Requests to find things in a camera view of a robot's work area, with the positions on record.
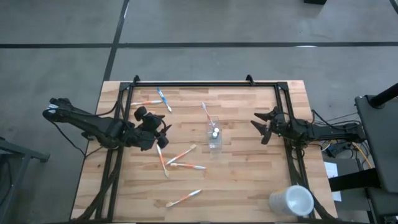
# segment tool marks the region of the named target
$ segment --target toothbrush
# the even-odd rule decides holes
[[[162,156],[162,151],[160,150],[160,147],[158,144],[156,144],[157,147],[157,153],[159,154],[160,157],[160,162],[162,163],[163,166],[163,170],[164,170],[164,175],[169,178],[169,172],[167,171],[166,167],[164,166],[164,160],[163,160],[163,156]]]
[[[210,120],[210,122],[211,122],[211,126],[214,128],[214,127],[215,127],[215,126],[214,126],[214,123],[213,123],[213,121],[211,120],[209,113],[207,112],[207,109],[206,109],[206,104],[205,104],[204,102],[202,102],[202,103],[201,103],[201,107],[203,107],[203,109],[205,109],[205,111],[206,111],[206,115],[207,115],[207,119],[209,119],[209,120]]]
[[[166,104],[167,109],[170,111],[170,113],[172,112],[172,108],[169,106],[169,104],[167,103],[166,97],[164,97],[162,91],[160,90],[159,87],[157,87],[157,92],[159,93],[160,97],[162,97],[163,102]]]
[[[188,167],[188,168],[193,168],[193,169],[207,169],[206,167],[203,166],[196,166],[196,165],[190,165],[190,164],[176,164],[176,163],[172,163],[172,166],[176,167],[176,166],[182,166],[182,167]]]
[[[177,203],[180,203],[180,202],[182,202],[183,200],[185,200],[185,199],[187,199],[187,198],[190,198],[190,197],[194,196],[195,194],[198,194],[199,192],[201,192],[201,190],[196,190],[196,191],[194,191],[194,192],[188,194],[187,196],[182,197],[180,200],[178,200],[178,201],[176,201],[176,202],[169,202],[169,203],[166,204],[166,208],[169,208],[169,207],[171,207],[171,206],[173,206],[173,205],[175,205],[175,204],[177,204]]]
[[[162,103],[162,100],[152,100],[152,101],[144,101],[144,102],[135,102],[135,103],[131,103],[131,106],[136,106],[136,105],[148,105],[148,104],[158,104],[158,103]]]
[[[196,148],[196,147],[197,147],[197,145],[195,145],[195,144],[191,145],[191,148],[190,148],[190,149],[188,149],[187,151],[185,151],[185,152],[179,154],[178,156],[174,157],[173,159],[171,159],[170,161],[168,161],[168,162],[166,163],[166,165],[169,165],[170,163],[176,161],[177,159],[179,159],[179,158],[185,156],[188,152],[190,152],[192,149],[194,149],[194,148]]]

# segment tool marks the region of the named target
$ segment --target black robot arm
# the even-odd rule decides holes
[[[92,140],[95,137],[103,147],[108,149],[136,146],[145,151],[152,148],[155,140],[161,148],[169,143],[165,136],[171,126],[166,126],[162,120],[164,116],[147,113],[143,106],[134,113],[138,121],[142,120],[139,126],[118,118],[101,118],[74,107],[65,98],[52,98],[49,107],[43,111],[43,116],[51,123],[69,123],[78,127],[83,130],[81,135],[84,138]],[[164,128],[158,132],[156,129],[162,123]]]
[[[272,133],[291,140],[296,147],[305,147],[312,141],[344,139],[349,142],[361,143],[365,140],[364,131],[358,123],[319,126],[306,120],[292,117],[290,117],[290,121],[286,122],[284,119],[285,113],[279,112],[277,107],[270,113],[255,113],[254,115],[263,121],[270,121],[269,127],[266,124],[251,121],[261,135],[264,136],[261,144],[267,144]]]

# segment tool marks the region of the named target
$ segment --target white plastic cup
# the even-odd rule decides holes
[[[279,215],[304,216],[313,210],[313,198],[305,187],[295,185],[271,193],[269,206]]]

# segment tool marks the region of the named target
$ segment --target concrete floor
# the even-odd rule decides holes
[[[0,44],[111,43],[123,0],[3,0]],[[398,41],[387,0],[130,0],[124,42]],[[51,97],[95,112],[110,49],[0,49],[0,136],[41,152],[32,161],[13,223],[66,221],[82,164],[41,113]],[[397,82],[398,47],[119,49],[111,80],[304,80],[326,119],[352,113],[354,98]],[[85,148],[78,129],[60,125]]]

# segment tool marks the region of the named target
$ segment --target wooden tabletop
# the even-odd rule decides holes
[[[295,117],[311,120],[303,81],[287,82]],[[112,108],[119,83],[104,82],[97,113]],[[260,144],[261,136],[250,123],[251,119],[260,121],[253,113],[268,113],[276,105],[273,88],[164,87],[162,92],[173,113],[169,113],[163,103],[147,105],[146,108],[154,114],[164,114],[164,121],[172,124],[167,132],[170,144],[162,151],[165,160],[196,144],[196,149],[178,162],[208,169],[168,166],[169,178],[166,178],[155,146],[145,152],[137,147],[125,148],[115,222],[275,222],[296,219],[276,215],[268,206],[268,198],[273,191],[290,186],[283,140],[272,135],[268,145]],[[147,100],[160,100],[155,88],[134,88],[133,102]],[[202,101],[209,113],[217,116],[221,123],[223,147],[217,159],[212,158],[209,152]],[[134,111],[135,108],[131,108],[130,121],[137,124]],[[98,142],[91,142],[88,152],[98,146]],[[98,193],[105,157],[106,150],[102,149],[85,161],[72,218],[82,214]],[[311,191],[336,217],[319,147],[306,148],[304,161]],[[174,207],[165,207],[166,203],[197,189],[203,191]],[[104,211],[107,211],[107,206],[105,203]]]

